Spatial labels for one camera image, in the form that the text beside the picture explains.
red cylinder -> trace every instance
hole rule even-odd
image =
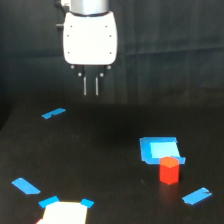
[[[179,182],[179,160],[173,157],[164,157],[160,159],[160,181],[166,184]]]

blue paper piece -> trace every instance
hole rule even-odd
[[[150,146],[152,158],[180,157],[176,142],[152,142]]]
[[[53,204],[55,202],[59,201],[58,197],[57,196],[54,196],[54,197],[51,197],[51,198],[48,198],[44,201],[41,201],[39,202],[39,205],[42,207],[42,208],[45,208],[46,206],[50,205],[50,204]]]
[[[23,178],[18,178],[12,184],[23,191],[25,194],[39,194],[40,191]]]
[[[177,139],[175,137],[144,137],[141,138],[142,141],[146,142],[176,142]]]
[[[205,199],[211,195],[212,194],[209,193],[209,190],[203,187],[203,188],[183,197],[182,199],[184,200],[185,203],[194,205],[197,202],[202,201],[203,199]]]
[[[63,112],[65,112],[65,109],[58,108],[56,110],[53,110],[49,113],[46,113],[46,114],[42,115],[42,117],[45,118],[45,119],[49,119],[52,115],[58,115],[58,114],[61,114]]]
[[[160,159],[162,157],[167,156],[165,153],[160,153],[161,158],[153,158],[154,155],[152,155],[152,145],[154,144],[159,144],[161,143],[164,146],[164,149],[167,150],[169,147],[167,147],[170,144],[165,144],[165,143],[177,143],[177,140],[175,137],[145,137],[145,138],[140,138],[140,147],[141,147],[141,157],[142,161],[145,161],[147,164],[160,164]],[[174,153],[175,155],[180,155],[178,148],[176,147],[177,152]],[[180,156],[175,156],[175,155],[170,155],[171,157],[174,157],[179,160],[179,164],[185,164],[186,158],[185,157],[180,157]]]
[[[87,200],[87,199],[82,199],[81,205],[85,205],[88,208],[91,208],[93,206],[94,202]]]

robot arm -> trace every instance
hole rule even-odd
[[[96,95],[99,95],[100,81],[104,77],[105,66],[117,56],[117,29],[113,12],[109,11],[109,0],[56,0],[55,6],[62,9],[65,22],[63,29],[64,58],[83,79],[86,95],[84,65],[98,65]]]

